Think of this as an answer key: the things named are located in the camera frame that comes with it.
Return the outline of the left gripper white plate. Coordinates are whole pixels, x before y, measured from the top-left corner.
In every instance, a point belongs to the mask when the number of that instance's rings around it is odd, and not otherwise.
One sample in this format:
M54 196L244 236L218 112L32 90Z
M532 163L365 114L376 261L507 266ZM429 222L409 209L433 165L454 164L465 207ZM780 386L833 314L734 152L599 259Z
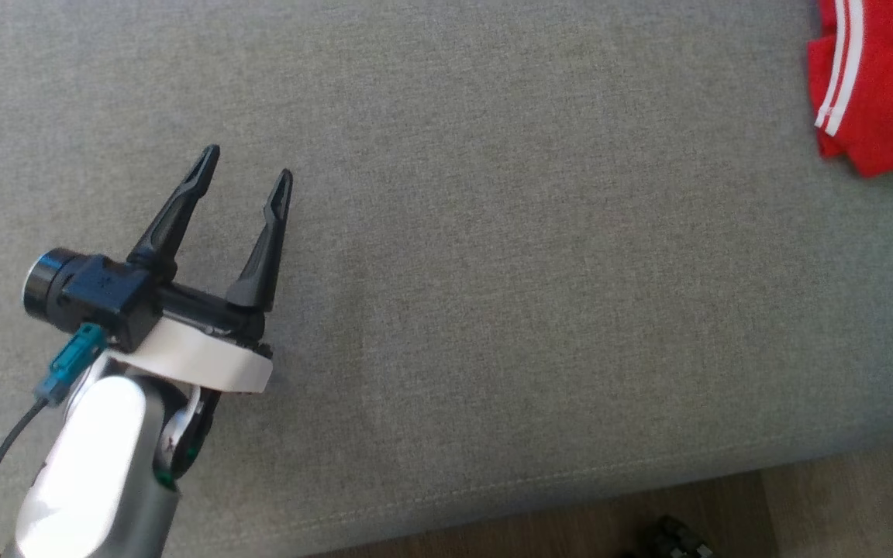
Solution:
M64 248L43 254L22 287L28 315L67 333L35 396L47 406L88 387L97 360L148 375L164 397L164 426L153 465L163 483L191 469L223 393L260 393L272 374L270 347L246 336L273 310L293 174L280 173L264 205L264 226L225 301L173 284L177 251L196 205L208 193L220 147L202 150L126 258Z

